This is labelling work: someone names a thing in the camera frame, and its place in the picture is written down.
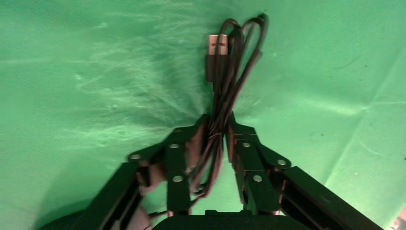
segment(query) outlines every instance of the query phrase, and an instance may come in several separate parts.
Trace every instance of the screw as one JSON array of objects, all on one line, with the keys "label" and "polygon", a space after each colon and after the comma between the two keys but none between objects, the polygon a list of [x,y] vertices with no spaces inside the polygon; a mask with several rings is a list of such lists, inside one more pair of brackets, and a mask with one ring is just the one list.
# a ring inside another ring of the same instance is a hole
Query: screw
[{"label": "screw", "polygon": [[255,176],[254,176],[254,181],[256,181],[256,182],[261,182],[261,181],[262,181],[262,177],[261,177],[261,176],[258,176],[258,175],[255,175]]},{"label": "screw", "polygon": [[280,164],[280,165],[286,165],[286,161],[284,161],[284,160],[278,160],[278,164]]},{"label": "screw", "polygon": [[171,144],[171,145],[169,145],[169,148],[176,149],[176,148],[179,148],[179,145],[178,144]]},{"label": "screw", "polygon": [[183,180],[183,177],[182,177],[182,176],[174,176],[174,177],[172,178],[172,180],[173,180],[174,182],[181,182],[181,181]]},{"label": "screw", "polygon": [[141,156],[138,155],[138,154],[134,154],[134,155],[132,155],[130,158],[133,159],[133,160],[138,160],[138,159],[141,158]]}]

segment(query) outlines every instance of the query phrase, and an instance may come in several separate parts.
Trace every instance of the usb cable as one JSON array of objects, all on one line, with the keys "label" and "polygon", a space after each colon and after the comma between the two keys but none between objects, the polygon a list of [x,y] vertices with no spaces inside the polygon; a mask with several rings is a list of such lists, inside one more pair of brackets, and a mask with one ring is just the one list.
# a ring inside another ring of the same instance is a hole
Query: usb cable
[{"label": "usb cable", "polygon": [[[229,27],[233,29],[226,34]],[[259,27],[258,41],[246,65],[240,71],[243,56],[249,49],[249,41],[255,27]],[[227,19],[221,26],[219,34],[209,36],[206,79],[213,82],[213,107],[210,112],[206,145],[200,161],[190,175],[191,194],[196,196],[192,205],[209,195],[220,174],[226,125],[247,77],[260,58],[260,49],[267,29],[268,16],[260,14],[258,17],[249,19],[242,26],[234,19]],[[208,179],[201,184],[209,161],[211,164]]]}]

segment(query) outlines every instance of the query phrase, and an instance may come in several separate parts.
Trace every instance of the silver usb plug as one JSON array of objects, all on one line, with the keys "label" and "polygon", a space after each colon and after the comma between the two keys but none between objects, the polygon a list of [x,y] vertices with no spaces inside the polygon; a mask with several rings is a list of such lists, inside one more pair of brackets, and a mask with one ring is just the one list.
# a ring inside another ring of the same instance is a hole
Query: silver usb plug
[{"label": "silver usb plug", "polygon": [[[209,55],[215,54],[218,35],[209,35]],[[218,44],[218,53],[221,55],[228,54],[227,35],[220,35],[220,44]]]}]

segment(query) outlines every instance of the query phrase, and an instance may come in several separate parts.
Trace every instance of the green cloth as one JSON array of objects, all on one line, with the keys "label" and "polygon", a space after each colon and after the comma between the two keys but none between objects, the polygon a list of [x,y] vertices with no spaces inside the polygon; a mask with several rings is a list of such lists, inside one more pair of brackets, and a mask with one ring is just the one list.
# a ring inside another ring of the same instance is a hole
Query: green cloth
[{"label": "green cloth", "polygon": [[[387,228],[406,201],[404,0],[2,0],[1,228],[83,209],[210,102],[208,35],[265,12],[236,105],[266,146]],[[225,159],[206,209],[239,211]],[[144,201],[164,210],[163,184]]]}]

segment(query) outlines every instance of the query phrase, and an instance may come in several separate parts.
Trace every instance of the black cable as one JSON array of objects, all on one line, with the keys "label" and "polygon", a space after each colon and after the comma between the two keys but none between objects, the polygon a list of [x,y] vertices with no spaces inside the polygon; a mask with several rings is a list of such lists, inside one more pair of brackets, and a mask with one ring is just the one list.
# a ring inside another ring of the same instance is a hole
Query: black cable
[{"label": "black cable", "polygon": [[[244,69],[240,72],[244,53],[256,25],[258,25],[260,29],[258,42]],[[225,35],[226,30],[230,26],[233,27],[233,30],[227,35],[228,54],[223,55],[219,52],[222,39],[221,35]],[[190,174],[191,194],[196,196],[196,199],[192,201],[191,207],[201,198],[206,198],[210,194],[220,174],[224,154],[223,139],[228,119],[247,77],[260,57],[260,49],[265,39],[267,29],[268,16],[266,14],[251,18],[242,26],[234,19],[227,19],[221,26],[220,35],[217,37],[215,45],[215,53],[209,57],[214,58],[214,60],[211,60],[213,65],[209,67],[213,69],[207,69],[208,72],[213,74],[210,78],[214,80],[213,107],[208,123],[206,145],[197,166]],[[210,159],[211,164],[208,179],[205,183],[201,184],[204,170],[208,166]],[[149,217],[153,219],[165,215],[167,212],[168,211],[151,213]]]}]

